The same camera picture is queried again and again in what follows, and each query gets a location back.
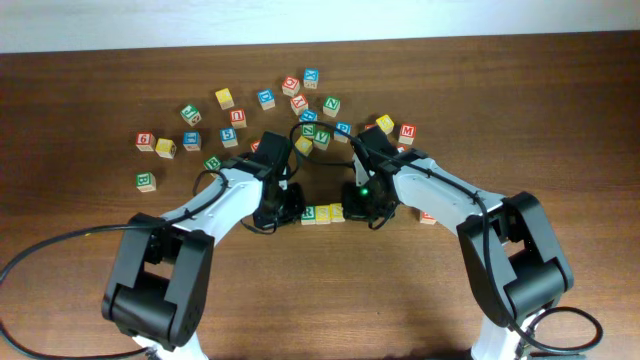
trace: yellow block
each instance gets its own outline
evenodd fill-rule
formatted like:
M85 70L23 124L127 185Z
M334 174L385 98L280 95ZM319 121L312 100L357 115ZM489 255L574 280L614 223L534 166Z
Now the yellow block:
M342 204L335 203L329 206L331 207L331 222L343 222L344 215L342 214Z
M169 139L158 139L158 143L156 144L156 151L162 153L171 152L171 148L173 147L173 141Z
M313 142L311 140L300 136L298 141L296 141L296 148L300 150L304 156L309 156L311 154L311 150L313 150Z
M331 223L331 206L323 205L316 206L316 224L330 224Z
M376 124L384 131L385 134L390 134L393 131L393 120L389 117L389 115L382 115L378 119L376 119Z
M231 97L231 92L229 91L229 89L222 89L220 91L216 91L216 97L218 98L218 102L220 104L225 103L227 101L233 101L233 98Z

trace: wooden table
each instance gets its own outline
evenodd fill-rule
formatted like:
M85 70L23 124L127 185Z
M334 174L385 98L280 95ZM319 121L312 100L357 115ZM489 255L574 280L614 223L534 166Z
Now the wooden table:
M637 356L639 33L2 55L0 264L55 234L181 205L205 158L248 151L265 130L288 133L297 120L280 84L305 67L320 69L319 88L302 91L312 109L334 95L338 121L362 127L386 113L414 123L415 147L449 172L535 194L576 277L561 304L606 329L590 358ZM218 136L228 111L213 98L225 87L249 124L231 149ZM273 110L259 107L264 88ZM204 118L202 152L181 145L187 103ZM175 159L138 151L145 130L178 142ZM351 154L334 142L313 156ZM142 171L156 175L156 192L135 188ZM352 177L305 164L295 180L309 203L326 204ZM0 296L15 337L65 355L135 349L100 314L120 237L71 240L21 263ZM348 222L263 237L236 226L216 248L198 334L214 358L403 358L468 348L481 316L456 237L401 208L377 232ZM575 345L592 334L567 315L539 337ZM19 357L3 343L0 358Z

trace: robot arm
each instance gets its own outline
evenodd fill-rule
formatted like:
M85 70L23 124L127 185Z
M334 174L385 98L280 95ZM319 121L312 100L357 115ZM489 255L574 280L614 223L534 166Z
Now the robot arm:
M204 310L214 247L247 215L253 214L256 227L264 230L289 223L303 211L300 186L280 187L290 152L288 139L267 132L250 159L233 158L222 165L225 189L221 176L160 219L134 216L130 223L140 228L123 235L102 301L103 317L139 344L154 347L156 357L205 359L195 330ZM181 217L185 219L170 221ZM154 226L163 221L171 225ZM161 262L174 265L170 279L145 270Z
M473 360L521 356L520 337L508 327L508 319L524 329L573 286L571 269L537 199L527 193L506 198L478 189L415 149L399 154L377 127L358 138L361 141L352 144L356 183L345 184L342 193L345 218L368 221L371 226L380 217L388 220L398 204L405 204L431 214L457 234L473 295L485 314L480 338L468 355ZM289 184L285 190L280 184L290 144L286 138L265 133L254 159L234 158L223 165L228 188L215 203L170 227L125 232L102 303L104 318L140 345L153 347L157 358L206 359L195 329L204 309L215 245L249 214L253 213L258 228L268 229L295 221L304 210L300 187ZM399 161L389 161L389 156ZM471 197L442 179L476 193L486 205L497 294L483 257L483 213ZM163 218L174 219L185 211L191 214L222 186L222 179L216 179ZM138 214L131 222L157 223L158 219ZM525 249L507 257L502 246L508 241L523 241ZM145 263L162 261L175 264L171 279L145 271ZM506 310L499 304L505 304Z
M372 223L388 217L396 204L404 204L427 212L456 234L473 295L485 314L471 358L515 359L522 344L519 335L509 329L508 317L524 329L536 316L555 307L573 286L569 264L538 200L528 193L507 198L478 189L445 172L424 152L412 149L398 153L377 127L359 134L358 139L360 142L353 144L357 184L343 188L345 218ZM398 161L389 161L375 152ZM435 175L406 164L428 169ZM497 296L483 256L483 214L474 199L443 179L477 194L487 208ZM385 208L384 204L394 205ZM503 245L520 241L524 242L524 250L508 257ZM500 304L505 304L507 313Z

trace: white wall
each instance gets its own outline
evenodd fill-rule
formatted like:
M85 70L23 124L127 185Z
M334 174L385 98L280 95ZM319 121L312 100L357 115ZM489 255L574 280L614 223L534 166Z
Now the white wall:
M640 0L0 0L0 52L640 29Z

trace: wooden toy block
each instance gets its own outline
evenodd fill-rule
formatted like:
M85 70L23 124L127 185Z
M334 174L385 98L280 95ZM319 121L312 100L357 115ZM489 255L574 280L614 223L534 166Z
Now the wooden toy block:
M382 115L378 119L376 119L376 124L380 126L380 129L384 131L385 134L389 135L393 131L393 121L389 117L389 115Z
M220 107L222 110L227 110L228 108L232 108L234 106L233 98L231 97L231 92L229 89L222 89L216 91L216 98L218 98L218 102L220 103Z
M220 170L221 165L222 161L215 155L204 161L204 168L207 170ZM216 177L217 174L211 173L211 176Z
M252 142L251 143L251 151L253 151L253 152L258 151L258 146L260 146L260 140Z
M300 115L300 121L317 121L317 120L318 120L318 114L316 114L316 112L313 110L305 110L302 112L302 115Z
M156 147L156 138L153 137L152 133L137 133L136 146L140 151L153 151Z
M403 124L400 127L400 137L398 138L398 142L407 145L413 144L413 139L416 138L416 130L417 128L415 125Z
M318 69L305 69L304 70L304 87L308 89L317 89L318 80L320 78L320 72Z
M313 150L313 143L311 142L311 140L300 136L300 138L298 138L298 141L296 141L296 148L304 156L309 156L309 154L311 154L311 150Z
M316 207L307 206L300 218L302 225L315 225L316 224Z
M324 101L324 105L322 106L322 112L325 115L336 117L336 115L338 115L339 110L340 110L340 100L338 100L337 98L334 98L333 96L329 96L327 100Z
M300 80L287 76L282 83L282 92L288 96L296 96L300 90Z
M305 110L309 109L309 102L304 95L300 94L291 98L291 109L296 115L300 116Z
M313 140L313 138L316 136L316 124L302 125L302 136Z
M338 123L336 123L336 128L338 130L344 131L347 134L351 135L351 125L349 125L347 123L338 122ZM335 141L340 141L340 142L343 142L343 143L348 143L349 142L349 138L348 137L340 134L337 131L333 133L333 139Z
M220 139L224 147L238 146L238 138L236 137L236 131L233 128L227 128L220 130Z
M191 104L182 109L182 111L180 111L180 115L182 115L184 121L186 121L191 126L194 126L195 124L200 122L200 120L202 120L202 116L200 116L198 109L196 109L196 107Z
M150 172L136 174L136 187L142 192L155 191L156 177Z
M262 110L268 110L276 106L276 98L273 96L271 89L262 90L258 93L258 101Z
M316 206L316 224L331 224L331 206Z
M231 118L231 126L233 126L234 129L247 127L247 117L244 115L243 109L231 110L229 117Z
M316 131L316 136L313 137L313 146L320 150L327 150L329 147L329 140L331 139L331 134L318 130Z
M436 219L433 218L431 215L427 214L424 211L420 211L421 224L434 225L436 222L437 222Z
M176 144L173 143L172 140L169 139L158 139L158 143L156 144L156 153L160 155L160 157L173 159L176 155Z
M342 214L342 204L336 203L329 205L331 207L331 222L344 222Z
M197 131L187 131L182 138L182 145L187 151L200 151L202 138Z

